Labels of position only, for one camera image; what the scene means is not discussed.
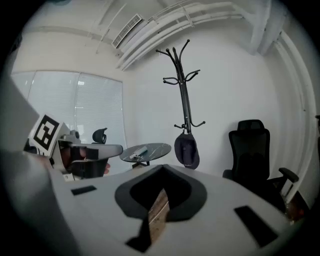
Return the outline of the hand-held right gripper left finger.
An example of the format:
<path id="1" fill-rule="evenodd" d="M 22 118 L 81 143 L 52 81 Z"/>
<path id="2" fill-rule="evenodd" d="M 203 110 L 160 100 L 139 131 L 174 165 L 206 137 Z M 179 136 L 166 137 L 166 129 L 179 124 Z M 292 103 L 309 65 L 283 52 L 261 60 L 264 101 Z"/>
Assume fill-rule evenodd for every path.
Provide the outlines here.
<path id="1" fill-rule="evenodd" d="M 51 171 L 51 184 L 58 210 L 54 226 L 55 246 L 68 256 L 162 256 L 160 238 L 145 252 L 129 246 L 141 241 L 141 219 L 127 216 L 116 202 L 117 188 L 129 180 L 154 173 L 157 165 L 108 177 L 66 182 L 57 170 Z"/>

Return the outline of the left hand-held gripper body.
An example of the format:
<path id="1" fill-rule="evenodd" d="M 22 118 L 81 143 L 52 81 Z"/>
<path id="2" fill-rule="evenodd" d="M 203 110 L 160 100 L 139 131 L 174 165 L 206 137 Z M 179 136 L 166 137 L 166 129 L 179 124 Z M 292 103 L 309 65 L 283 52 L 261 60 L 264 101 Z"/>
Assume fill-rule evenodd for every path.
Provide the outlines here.
<path id="1" fill-rule="evenodd" d="M 80 143 L 80 135 L 76 130 L 71 130 L 64 122 L 43 114 L 31 130 L 24 151 L 43 157 L 50 167 L 62 173 L 66 182 L 70 182 L 74 181 L 75 177 L 65 168 L 61 150 Z"/>

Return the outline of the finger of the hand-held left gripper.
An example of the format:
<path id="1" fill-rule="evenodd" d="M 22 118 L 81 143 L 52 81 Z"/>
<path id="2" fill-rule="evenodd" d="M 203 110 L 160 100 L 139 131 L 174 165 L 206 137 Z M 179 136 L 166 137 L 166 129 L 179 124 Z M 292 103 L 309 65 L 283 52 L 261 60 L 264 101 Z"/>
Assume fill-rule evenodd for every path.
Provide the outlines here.
<path id="1" fill-rule="evenodd" d="M 122 153 L 117 144 L 72 144 L 63 149 L 63 166 L 81 179 L 99 178 L 110 167 L 108 160 Z"/>

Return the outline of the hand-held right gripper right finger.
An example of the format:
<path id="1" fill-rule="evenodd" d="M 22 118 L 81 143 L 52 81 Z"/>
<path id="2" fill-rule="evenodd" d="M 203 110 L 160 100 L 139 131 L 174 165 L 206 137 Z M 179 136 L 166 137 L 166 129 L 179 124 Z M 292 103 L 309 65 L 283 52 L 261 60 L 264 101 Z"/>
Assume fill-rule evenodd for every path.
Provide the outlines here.
<path id="1" fill-rule="evenodd" d="M 259 250 L 234 211 L 242 206 L 254 210 L 278 235 L 290 227 L 281 211 L 240 184 L 177 165 L 173 168 L 200 181 L 207 200 L 191 219 L 167 222 L 149 248 L 151 256 L 246 256 Z"/>

